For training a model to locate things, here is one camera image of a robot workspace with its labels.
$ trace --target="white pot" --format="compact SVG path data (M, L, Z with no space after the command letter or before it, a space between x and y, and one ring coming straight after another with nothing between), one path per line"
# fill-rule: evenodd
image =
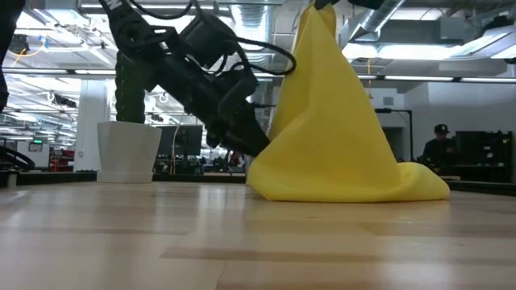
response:
M131 122L100 122L97 133L101 164L97 182L152 182L161 129Z

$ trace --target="yellow cloth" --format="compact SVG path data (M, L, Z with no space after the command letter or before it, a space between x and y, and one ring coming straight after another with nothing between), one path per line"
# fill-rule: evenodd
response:
M335 12L307 8L269 132L248 183L270 201L444 199L449 188L420 164L397 164L374 109L335 42Z

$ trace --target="black robotic arm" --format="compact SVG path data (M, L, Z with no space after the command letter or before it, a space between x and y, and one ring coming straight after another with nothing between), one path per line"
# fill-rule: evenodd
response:
M245 65L243 49L232 29L211 14L198 15L178 34L173 27L154 27L125 0L99 0L110 20L119 50L136 63L147 91L157 85L170 93L185 112L198 117L208 130L208 145L222 145L258 155L269 144L245 98L258 81ZM242 58L226 72L208 73L221 57Z

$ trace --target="fluorescent light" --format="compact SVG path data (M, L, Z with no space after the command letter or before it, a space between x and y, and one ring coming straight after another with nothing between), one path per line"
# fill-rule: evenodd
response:
M503 77L463 77L460 81L471 83L516 84L516 78Z
M376 80L377 76L358 75L358 78L360 78L361 80Z
M156 4L142 4L142 7L145 9L185 9L186 5L177 5L177 4L171 4L171 5L156 5ZM102 8L102 5L100 4L82 4L81 8ZM201 9L203 10L213 10L213 6L208 5L201 5ZM220 11L229 11L227 7L219 7Z
M512 59L516 57L516 44L510 48L507 48L505 51L498 53L497 55L491 57L494 59Z
M49 74L67 74L66 69L37 69L37 68L2 68L4 73L24 73L24 74L37 74L37 73L49 73Z
M378 57L391 60L444 60L451 48L439 45L392 44L380 49Z
M377 48L372 45L364 45L357 43L348 43L342 50L344 56L349 60L356 60L357 58L376 58L378 57Z
M72 133L67 133L67 132L63 132L63 131L59 131L57 132L59 135L63 135L63 136L68 136L68 137L75 137L75 134L72 134Z
M116 71L113 69L77 69L76 74L94 74L94 75L115 75Z
M33 140L32 137L22 137L22 136L4 136L5 138L9 140Z
M192 15L186 15L179 19L174 20L162 20L162 19L155 19L152 16L144 15L145 21L151 25L161 26L161 27L174 27L178 33L183 31L185 27L188 26L194 20L194 17Z
M58 137L60 141L75 141L75 138Z
M255 77L271 77L271 78L282 78L283 76L274 76L266 72L254 72Z
M453 77L385 76L387 81L453 81Z

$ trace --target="wooden surface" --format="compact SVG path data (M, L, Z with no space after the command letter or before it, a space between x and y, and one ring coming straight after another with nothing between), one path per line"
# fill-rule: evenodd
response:
M516 199L267 202L243 185L0 192L1 290L516 289Z

